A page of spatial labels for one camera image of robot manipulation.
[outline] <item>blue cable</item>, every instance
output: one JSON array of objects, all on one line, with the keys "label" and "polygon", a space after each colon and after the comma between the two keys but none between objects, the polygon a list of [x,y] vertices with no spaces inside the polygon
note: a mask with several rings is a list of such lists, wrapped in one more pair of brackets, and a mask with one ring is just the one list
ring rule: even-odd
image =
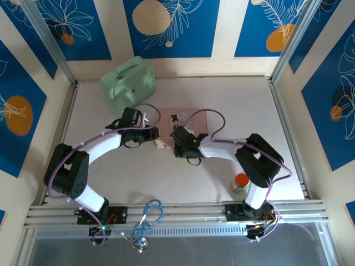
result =
[{"label": "blue cable", "polygon": [[144,207],[142,221],[136,223],[133,227],[131,239],[136,239],[136,241],[133,242],[134,245],[139,245],[145,237],[145,234],[151,231],[152,225],[146,222],[144,217],[151,209],[158,209],[160,211],[160,216],[157,220],[155,220],[154,224],[159,223],[164,216],[164,210],[161,205],[161,202],[157,199],[152,199],[151,201],[149,201]]}]

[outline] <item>orange circle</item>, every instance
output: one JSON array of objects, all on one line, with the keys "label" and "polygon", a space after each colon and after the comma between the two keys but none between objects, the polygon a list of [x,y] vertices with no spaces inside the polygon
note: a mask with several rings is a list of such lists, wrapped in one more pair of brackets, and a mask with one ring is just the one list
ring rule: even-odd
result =
[{"label": "orange circle", "polygon": [[338,105],[335,105],[331,108],[331,119],[336,122],[340,118],[342,118],[342,109]]},{"label": "orange circle", "polygon": [[32,126],[33,113],[29,101],[23,96],[12,96],[6,101],[7,127],[17,136],[26,136]]},{"label": "orange circle", "polygon": [[75,42],[73,36],[69,34],[63,34],[62,36],[60,36],[60,39],[62,40],[63,43],[67,45],[72,45]]},{"label": "orange circle", "polygon": [[240,187],[245,187],[246,185],[248,185],[249,183],[249,178],[246,174],[244,173],[239,173],[235,179],[234,179],[235,183],[237,184],[237,186]]},{"label": "orange circle", "polygon": [[270,52],[281,52],[284,49],[294,27],[294,24],[287,24],[282,28],[275,29],[267,38],[266,49]]}]

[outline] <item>orange bottle cap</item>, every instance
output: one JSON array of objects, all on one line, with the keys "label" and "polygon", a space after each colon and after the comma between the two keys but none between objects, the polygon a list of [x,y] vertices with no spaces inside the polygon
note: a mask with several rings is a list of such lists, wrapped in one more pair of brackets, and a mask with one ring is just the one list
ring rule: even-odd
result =
[{"label": "orange bottle cap", "polygon": [[236,177],[235,177],[235,183],[237,184],[237,186],[240,187],[245,187],[246,185],[248,185],[249,183],[249,178],[246,174],[244,173],[239,173]]}]

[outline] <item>metal bar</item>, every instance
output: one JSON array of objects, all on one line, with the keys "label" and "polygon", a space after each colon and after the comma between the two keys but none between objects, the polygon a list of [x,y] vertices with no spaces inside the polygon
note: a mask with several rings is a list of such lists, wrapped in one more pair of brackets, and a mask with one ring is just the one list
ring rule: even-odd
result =
[{"label": "metal bar", "polygon": [[15,254],[13,256],[11,266],[18,266],[19,264],[19,258],[22,253],[24,253],[26,247],[24,247],[24,241],[27,235],[27,229],[22,229],[20,238],[18,240],[18,245],[15,251]]},{"label": "metal bar", "polygon": [[328,231],[328,228],[324,226],[324,223],[322,222],[317,222],[316,228],[328,265],[340,265],[336,256],[333,243],[331,241],[331,236]]},{"label": "metal bar", "polygon": [[68,81],[72,85],[75,85],[74,75],[70,71],[70,68],[61,49],[59,48],[58,43],[55,41],[52,33],[47,27],[47,24],[39,12],[36,4],[32,0],[19,0],[19,4],[21,5],[23,12],[31,22],[33,28],[37,32],[38,36],[49,51],[57,66],[61,68],[64,76],[68,79]]},{"label": "metal bar", "polygon": [[27,266],[31,258],[32,249],[37,235],[37,229],[26,230],[26,236],[22,245],[22,250],[18,258],[17,266]]},{"label": "metal bar", "polygon": [[326,230],[328,232],[328,235],[329,235],[329,238],[330,238],[334,253],[335,253],[335,255],[336,255],[337,259],[338,259],[339,265],[345,265],[345,261],[344,261],[343,255],[341,254],[339,243],[338,243],[338,240],[337,240],[336,236],[334,235],[334,231],[332,230],[331,223],[330,222],[326,222],[324,226],[326,227]]},{"label": "metal bar", "polygon": [[[296,211],[296,210],[324,210],[323,204],[312,203],[311,204],[278,204],[279,210],[281,211]],[[36,216],[72,216],[73,212],[78,209],[77,207],[68,206],[67,208],[35,208],[30,210],[27,213],[27,217],[36,217]],[[200,206],[200,207],[186,207],[186,206],[164,206],[164,212],[166,215],[169,214],[194,214],[194,213],[223,213],[224,205],[218,206]],[[129,207],[128,215],[140,215],[143,212],[143,207]]]},{"label": "metal bar", "polygon": [[278,59],[276,66],[271,74],[271,80],[273,84],[278,81],[284,68],[287,66],[293,52],[299,44],[303,34],[305,33],[308,25],[310,24],[315,12],[317,11],[322,0],[307,1],[307,4],[298,19],[295,28],[292,31],[288,42],[283,49],[280,58]]},{"label": "metal bar", "polygon": [[293,163],[295,164],[298,178],[301,181],[303,181],[303,184],[306,188],[307,194],[308,194],[309,198],[312,199],[312,193],[311,193],[311,191],[309,191],[309,189],[307,187],[305,168],[303,166],[303,163],[300,158],[300,154],[299,154],[297,146],[296,146],[296,142],[295,142],[295,138],[293,136],[292,130],[291,130],[290,122],[288,121],[287,115],[285,113],[285,107],[284,107],[282,100],[280,98],[280,95],[278,93],[277,85],[275,83],[273,83],[273,84],[270,83],[270,90],[271,90],[273,100],[275,102],[275,107],[276,107],[276,110],[278,113],[278,117],[280,118],[283,132],[285,134],[288,148],[290,150],[291,157],[293,159]]},{"label": "metal bar", "polygon": [[[275,204],[323,204],[321,199],[313,199],[311,201],[305,201],[303,199],[291,199],[291,200],[280,200],[272,201]],[[201,206],[220,206],[225,204],[241,203],[240,201],[223,201],[223,202],[191,202],[191,203],[163,203],[163,207],[201,207]],[[144,208],[145,204],[110,204],[110,206],[126,206],[129,208]],[[43,206],[30,206],[29,209],[61,209],[61,208],[72,208],[77,209],[77,205],[43,205]]]},{"label": "metal bar", "polygon": [[[63,128],[62,128],[62,132],[60,133],[60,137],[59,137],[59,143],[63,143],[64,142],[65,136],[67,134],[69,121],[70,121],[70,117],[72,116],[72,113],[73,113],[74,103],[75,103],[75,100],[77,98],[77,94],[78,94],[78,84],[75,85],[74,90],[72,92],[72,97],[70,98],[70,103],[69,103],[69,106],[68,106],[68,110],[67,110],[67,113],[65,115],[64,125],[63,125]],[[43,188],[43,191],[42,191],[42,194],[41,194],[41,197],[40,197],[40,201],[39,201],[39,205],[40,206],[44,204],[45,198],[47,197],[47,191],[48,191],[47,187],[45,186]]]},{"label": "metal bar", "polygon": [[[162,226],[229,223],[224,215],[224,204],[226,202],[164,204],[165,216],[159,224]],[[328,215],[321,201],[279,201],[275,204],[280,210],[282,222],[328,220]],[[132,223],[141,220],[143,208],[143,204],[128,205],[126,226],[131,226]],[[76,209],[77,206],[32,206],[25,220],[25,228],[76,227],[78,226],[77,217],[74,215]],[[147,216],[147,221],[153,222],[157,217],[158,214],[152,213]],[[254,223],[254,221],[236,222],[236,224],[241,223]]]}]

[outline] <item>white wall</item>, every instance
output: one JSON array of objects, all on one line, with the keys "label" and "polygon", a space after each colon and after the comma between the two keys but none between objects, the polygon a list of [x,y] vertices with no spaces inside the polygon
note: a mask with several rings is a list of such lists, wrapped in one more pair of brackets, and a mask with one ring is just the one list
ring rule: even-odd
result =
[{"label": "white wall", "polygon": [[307,183],[313,196],[326,206],[347,265],[354,265],[355,261],[355,226],[345,207],[355,200],[355,161],[331,171],[301,90],[354,20],[354,10],[353,0],[342,0],[295,75],[287,67],[277,83]]},{"label": "white wall", "polygon": [[54,80],[50,78],[1,8],[0,25],[1,41],[47,96],[20,176],[15,178],[0,171],[0,209],[7,214],[0,231],[0,260],[2,266],[7,266],[12,261],[28,208],[42,184],[69,83],[60,70]]},{"label": "white wall", "polygon": [[[148,59],[157,78],[215,75],[270,75],[278,57],[234,58],[250,0],[220,0],[211,58]],[[122,0],[94,0],[112,60],[71,61],[78,80],[100,79],[134,56]]]}]

